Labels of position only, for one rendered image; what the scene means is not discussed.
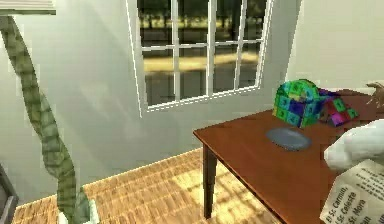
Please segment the white printed newspaper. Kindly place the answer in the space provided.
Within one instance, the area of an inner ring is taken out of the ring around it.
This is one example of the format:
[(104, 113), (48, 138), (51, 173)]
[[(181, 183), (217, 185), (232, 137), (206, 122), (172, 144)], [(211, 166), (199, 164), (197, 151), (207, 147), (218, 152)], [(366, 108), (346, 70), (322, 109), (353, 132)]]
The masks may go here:
[(384, 224), (384, 166), (367, 159), (339, 175), (319, 218), (325, 224)]

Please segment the multicoloured checked cube toy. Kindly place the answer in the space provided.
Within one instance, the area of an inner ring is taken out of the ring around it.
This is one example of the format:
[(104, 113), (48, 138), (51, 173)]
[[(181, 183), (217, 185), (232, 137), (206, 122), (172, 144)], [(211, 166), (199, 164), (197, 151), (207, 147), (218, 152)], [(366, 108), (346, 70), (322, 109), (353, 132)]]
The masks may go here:
[(359, 116), (338, 93), (319, 88), (307, 79), (287, 81), (279, 86), (273, 115), (301, 129), (317, 122), (338, 127)]

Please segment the dark grey furniture edge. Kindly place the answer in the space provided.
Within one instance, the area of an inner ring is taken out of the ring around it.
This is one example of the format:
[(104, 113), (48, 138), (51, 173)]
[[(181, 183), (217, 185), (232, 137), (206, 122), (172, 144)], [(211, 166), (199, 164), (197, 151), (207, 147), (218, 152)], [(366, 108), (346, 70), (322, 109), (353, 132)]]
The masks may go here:
[(11, 224), (19, 197), (0, 164), (0, 224)]

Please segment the brown wooden table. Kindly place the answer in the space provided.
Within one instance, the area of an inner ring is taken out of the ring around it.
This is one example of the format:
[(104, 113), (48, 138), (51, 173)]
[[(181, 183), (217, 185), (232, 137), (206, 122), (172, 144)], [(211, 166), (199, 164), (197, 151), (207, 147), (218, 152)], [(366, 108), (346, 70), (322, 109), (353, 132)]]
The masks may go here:
[(320, 212), (336, 177), (324, 150), (348, 129), (384, 119), (384, 109), (369, 95), (349, 89), (339, 94), (359, 116), (339, 127), (317, 123), (303, 129), (311, 145), (302, 151), (287, 151), (266, 137), (287, 125), (270, 110), (195, 130), (203, 143), (204, 217), (211, 217), (220, 162), (283, 224), (324, 224)]

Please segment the white framed window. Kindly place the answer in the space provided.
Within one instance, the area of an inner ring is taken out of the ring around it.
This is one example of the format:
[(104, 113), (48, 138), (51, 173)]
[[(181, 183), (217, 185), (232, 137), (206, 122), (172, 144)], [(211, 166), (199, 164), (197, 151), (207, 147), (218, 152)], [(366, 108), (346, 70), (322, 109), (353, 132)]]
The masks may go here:
[(140, 114), (262, 85), (274, 0), (126, 0)]

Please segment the grey oval plate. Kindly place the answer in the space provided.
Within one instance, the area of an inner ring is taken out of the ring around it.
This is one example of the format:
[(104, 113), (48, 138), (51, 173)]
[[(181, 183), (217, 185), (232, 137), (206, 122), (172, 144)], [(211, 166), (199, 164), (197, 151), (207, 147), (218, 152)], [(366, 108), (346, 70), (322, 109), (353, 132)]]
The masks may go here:
[(271, 129), (266, 133), (266, 137), (274, 144), (288, 151), (304, 150), (312, 143), (310, 138), (291, 128)]

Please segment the white rounded object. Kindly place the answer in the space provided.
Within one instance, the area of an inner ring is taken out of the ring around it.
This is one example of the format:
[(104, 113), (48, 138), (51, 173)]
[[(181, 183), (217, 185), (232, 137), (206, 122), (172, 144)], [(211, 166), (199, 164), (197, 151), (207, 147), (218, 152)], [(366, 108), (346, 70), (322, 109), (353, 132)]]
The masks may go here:
[(324, 151), (324, 160), (334, 171), (348, 170), (366, 159), (384, 165), (384, 119), (346, 131)]

